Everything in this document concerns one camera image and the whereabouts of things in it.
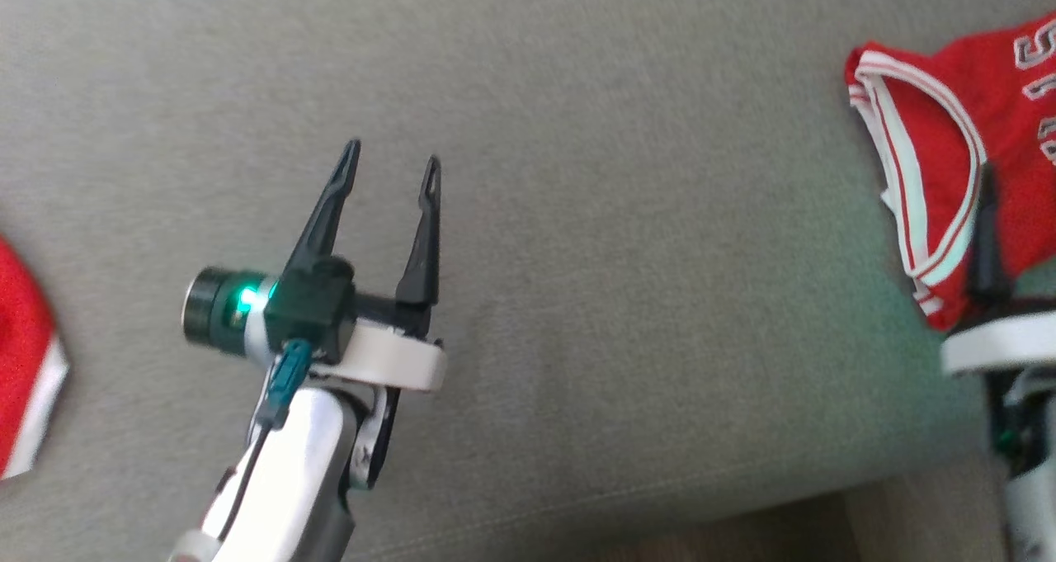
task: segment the wooden floor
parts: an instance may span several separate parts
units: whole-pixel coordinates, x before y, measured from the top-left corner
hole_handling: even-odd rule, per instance
[[[617,546],[588,562],[1001,562],[999,486],[980,456]]]

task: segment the red jersey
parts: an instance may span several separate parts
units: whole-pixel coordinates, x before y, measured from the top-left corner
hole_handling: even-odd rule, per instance
[[[931,326],[968,306],[980,168],[998,187],[1004,266],[1056,254],[1056,13],[926,57],[870,42],[847,60],[851,106],[880,153],[899,250]]]

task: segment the black cable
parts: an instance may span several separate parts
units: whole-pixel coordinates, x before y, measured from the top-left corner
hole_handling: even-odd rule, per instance
[[[249,487],[249,476],[252,475],[253,468],[257,467],[257,460],[261,456],[261,450],[264,450],[264,441],[270,432],[271,423],[265,422],[261,424],[260,436],[257,437],[257,443],[253,444],[253,450],[249,452],[246,468],[242,470],[242,480],[239,481],[239,490],[234,492],[234,502],[231,503],[231,511],[227,513],[227,521],[224,521],[224,527],[220,530],[220,536],[216,538],[220,541],[226,540],[227,533],[231,532],[231,526],[234,525],[234,518],[239,516],[239,508],[242,507],[242,499],[245,498],[246,488]]]

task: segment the red cloth with white trim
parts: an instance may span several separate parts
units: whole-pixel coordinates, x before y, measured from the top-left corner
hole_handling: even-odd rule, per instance
[[[43,294],[0,238],[0,480],[33,467],[67,370]]]
[[[968,308],[982,164],[997,177],[1008,274],[1056,255],[1056,13],[931,57],[870,42],[851,52],[845,78],[880,153],[881,198],[931,326],[947,330]]]

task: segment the teal connector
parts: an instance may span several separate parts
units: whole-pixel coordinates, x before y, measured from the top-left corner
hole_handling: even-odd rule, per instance
[[[282,430],[289,414],[289,404],[294,400],[294,394],[308,376],[313,352],[312,344],[303,339],[294,339],[286,343],[279,363],[271,373],[264,402],[257,412],[258,424]]]

